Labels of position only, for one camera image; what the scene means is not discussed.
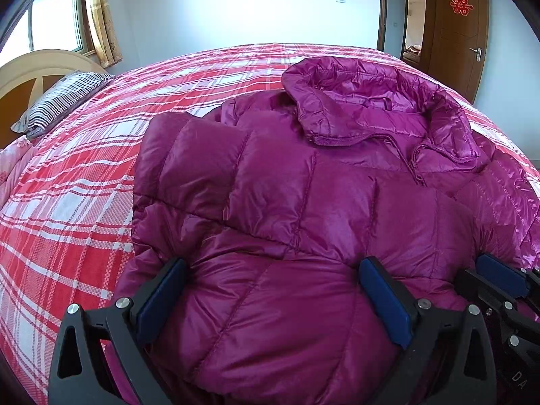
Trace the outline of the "magenta quilted down jacket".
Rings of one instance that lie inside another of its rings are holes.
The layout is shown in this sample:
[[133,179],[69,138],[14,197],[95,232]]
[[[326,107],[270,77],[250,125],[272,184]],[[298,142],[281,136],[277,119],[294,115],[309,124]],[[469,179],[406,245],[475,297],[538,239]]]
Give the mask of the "magenta quilted down jacket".
[[148,347],[176,404],[367,400],[396,359],[357,281],[367,256],[454,310],[454,276],[479,254],[539,262],[538,196],[446,89],[333,57],[281,83],[202,118],[163,112],[144,134],[114,294],[186,262]]

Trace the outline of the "red white plaid bedsheet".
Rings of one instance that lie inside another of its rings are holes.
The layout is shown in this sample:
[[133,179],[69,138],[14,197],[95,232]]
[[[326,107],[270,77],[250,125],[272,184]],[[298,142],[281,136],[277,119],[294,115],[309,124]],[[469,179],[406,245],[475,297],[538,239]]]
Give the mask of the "red white plaid bedsheet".
[[163,112],[202,118],[227,100],[278,90],[285,71],[317,57],[367,60],[446,89],[472,131],[520,164],[539,199],[538,172],[483,113],[455,90],[374,49],[237,46],[127,71],[35,145],[1,208],[1,359],[30,400],[48,400],[53,350],[68,306],[90,310],[120,298],[116,286],[135,255],[135,163],[150,121]]

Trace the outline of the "pink floral folded quilt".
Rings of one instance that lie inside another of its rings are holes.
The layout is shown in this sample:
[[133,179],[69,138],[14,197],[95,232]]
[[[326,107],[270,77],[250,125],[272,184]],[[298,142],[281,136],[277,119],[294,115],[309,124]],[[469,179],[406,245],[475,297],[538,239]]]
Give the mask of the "pink floral folded quilt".
[[21,174],[36,152],[36,147],[25,135],[18,137],[1,150],[0,208],[8,201],[19,182]]

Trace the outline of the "striped grey pillow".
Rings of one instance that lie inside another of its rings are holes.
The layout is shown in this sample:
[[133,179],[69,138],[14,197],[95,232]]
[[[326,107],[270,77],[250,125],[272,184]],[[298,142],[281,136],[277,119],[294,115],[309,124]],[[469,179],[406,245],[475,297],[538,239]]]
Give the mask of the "striped grey pillow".
[[74,71],[44,92],[16,121],[11,130],[33,140],[86,103],[114,79],[109,73]]

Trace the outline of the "cream brown wooden headboard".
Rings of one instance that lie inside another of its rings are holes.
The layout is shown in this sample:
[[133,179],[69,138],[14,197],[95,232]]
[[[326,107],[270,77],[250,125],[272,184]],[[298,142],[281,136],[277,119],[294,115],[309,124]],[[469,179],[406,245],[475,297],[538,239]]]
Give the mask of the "cream brown wooden headboard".
[[32,51],[1,67],[1,148],[18,138],[12,124],[47,89],[74,71],[107,73],[95,61],[63,49]]

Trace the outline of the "red double happiness sticker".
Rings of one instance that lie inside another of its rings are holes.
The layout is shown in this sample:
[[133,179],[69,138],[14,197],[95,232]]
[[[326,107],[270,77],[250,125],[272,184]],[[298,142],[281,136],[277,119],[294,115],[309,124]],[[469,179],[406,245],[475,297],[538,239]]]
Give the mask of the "red double happiness sticker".
[[474,6],[469,2],[469,0],[450,0],[450,6],[454,14],[463,17],[467,17],[474,9]]

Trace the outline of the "brown wooden door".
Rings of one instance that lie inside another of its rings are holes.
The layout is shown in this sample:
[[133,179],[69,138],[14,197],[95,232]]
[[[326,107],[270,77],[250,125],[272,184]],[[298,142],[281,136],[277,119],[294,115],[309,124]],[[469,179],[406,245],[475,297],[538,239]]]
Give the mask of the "brown wooden door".
[[[489,0],[469,0],[474,9],[456,15],[450,0],[427,0],[420,69],[473,103],[481,82],[489,31]],[[481,47],[477,62],[470,48]]]

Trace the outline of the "right yellow curtain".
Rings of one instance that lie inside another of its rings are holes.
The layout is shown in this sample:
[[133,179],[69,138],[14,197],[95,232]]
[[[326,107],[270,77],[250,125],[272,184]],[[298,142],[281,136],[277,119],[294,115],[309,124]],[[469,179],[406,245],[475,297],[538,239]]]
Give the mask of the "right yellow curtain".
[[100,65],[107,69],[123,60],[108,0],[85,0],[90,36]]

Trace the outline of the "window with metal frame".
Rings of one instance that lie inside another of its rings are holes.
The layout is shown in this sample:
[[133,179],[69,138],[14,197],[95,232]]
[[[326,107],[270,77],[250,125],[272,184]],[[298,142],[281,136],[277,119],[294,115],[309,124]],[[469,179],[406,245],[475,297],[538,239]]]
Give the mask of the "window with metal frame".
[[40,49],[94,51],[85,0],[34,0],[1,51],[1,63]]

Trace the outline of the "brown door frame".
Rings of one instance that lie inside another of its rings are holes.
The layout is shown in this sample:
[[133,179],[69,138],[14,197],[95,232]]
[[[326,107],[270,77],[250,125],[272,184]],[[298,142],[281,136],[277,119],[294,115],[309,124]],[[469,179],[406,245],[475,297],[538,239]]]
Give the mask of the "brown door frame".
[[427,0],[381,0],[377,49],[419,68]]

